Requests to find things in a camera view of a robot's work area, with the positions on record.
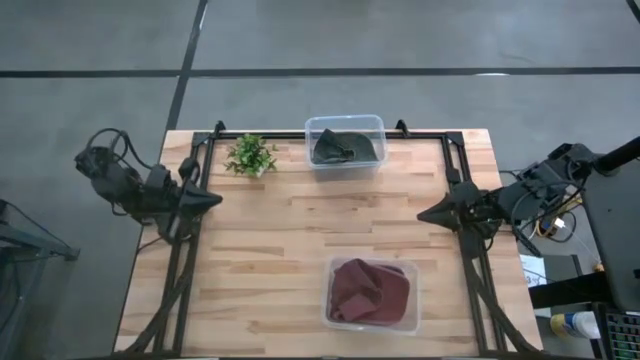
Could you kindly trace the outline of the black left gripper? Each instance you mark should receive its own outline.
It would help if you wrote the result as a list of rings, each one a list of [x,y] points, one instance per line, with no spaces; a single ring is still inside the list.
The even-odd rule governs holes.
[[[201,189],[195,184],[200,175],[200,165],[194,158],[185,158],[178,173],[182,184],[170,179],[165,189],[165,210],[160,218],[160,236],[169,244],[178,243],[189,232],[191,222],[212,207],[219,205],[223,197]]]

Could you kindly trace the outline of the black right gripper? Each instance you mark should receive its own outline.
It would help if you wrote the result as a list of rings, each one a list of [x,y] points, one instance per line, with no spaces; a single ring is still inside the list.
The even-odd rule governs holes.
[[[456,184],[437,204],[420,212],[417,219],[456,232],[461,251],[471,259],[487,250],[487,242],[492,242],[501,226],[490,192],[470,181]]]

